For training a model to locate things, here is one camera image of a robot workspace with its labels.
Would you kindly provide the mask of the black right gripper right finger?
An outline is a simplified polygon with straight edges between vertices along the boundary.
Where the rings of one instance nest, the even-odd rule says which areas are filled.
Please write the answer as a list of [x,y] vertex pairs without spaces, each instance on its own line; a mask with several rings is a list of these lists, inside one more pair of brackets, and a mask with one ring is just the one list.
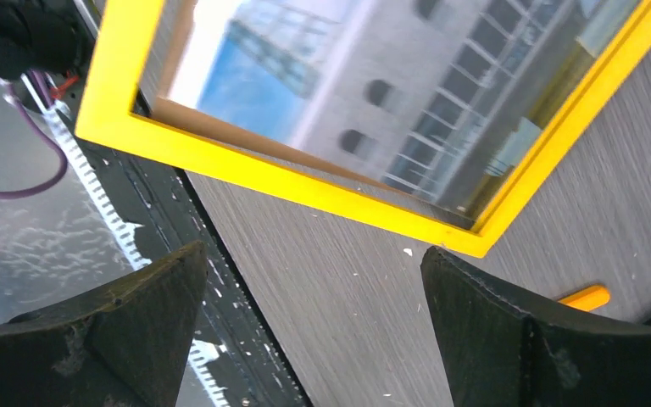
[[651,326],[558,303],[429,248],[427,307],[457,406],[651,406]]

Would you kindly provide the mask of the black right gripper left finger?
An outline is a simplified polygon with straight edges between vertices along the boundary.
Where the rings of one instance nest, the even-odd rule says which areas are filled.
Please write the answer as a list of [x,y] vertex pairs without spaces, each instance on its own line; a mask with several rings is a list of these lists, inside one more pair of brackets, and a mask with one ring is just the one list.
[[190,269],[152,263],[0,324],[0,406],[173,406]]

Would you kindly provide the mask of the yellow picture frame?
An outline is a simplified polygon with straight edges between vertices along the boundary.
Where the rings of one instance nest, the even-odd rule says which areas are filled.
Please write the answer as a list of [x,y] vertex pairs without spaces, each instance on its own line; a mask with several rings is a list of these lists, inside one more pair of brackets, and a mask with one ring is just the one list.
[[107,2],[75,126],[78,137],[476,258],[505,233],[651,48],[651,1],[642,1],[467,231],[134,114],[163,6],[160,1]]

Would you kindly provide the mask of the orange handled screwdriver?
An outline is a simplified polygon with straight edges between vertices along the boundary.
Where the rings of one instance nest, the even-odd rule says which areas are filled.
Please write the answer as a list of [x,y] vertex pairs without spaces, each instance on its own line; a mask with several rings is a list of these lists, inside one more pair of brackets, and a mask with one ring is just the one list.
[[611,298],[610,291],[603,285],[591,285],[559,300],[561,304],[573,309],[591,312],[606,305]]

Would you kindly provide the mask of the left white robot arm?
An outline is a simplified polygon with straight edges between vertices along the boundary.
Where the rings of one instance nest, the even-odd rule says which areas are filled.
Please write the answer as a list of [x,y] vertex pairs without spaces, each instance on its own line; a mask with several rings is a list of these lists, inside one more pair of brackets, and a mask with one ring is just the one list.
[[0,78],[65,75],[90,64],[96,26],[81,1],[0,1]]

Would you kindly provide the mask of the building and sky photo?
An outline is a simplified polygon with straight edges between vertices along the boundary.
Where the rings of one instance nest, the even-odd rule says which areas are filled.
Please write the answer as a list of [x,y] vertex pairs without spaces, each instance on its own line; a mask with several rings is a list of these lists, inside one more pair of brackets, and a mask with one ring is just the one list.
[[185,1],[153,115],[471,226],[633,1]]

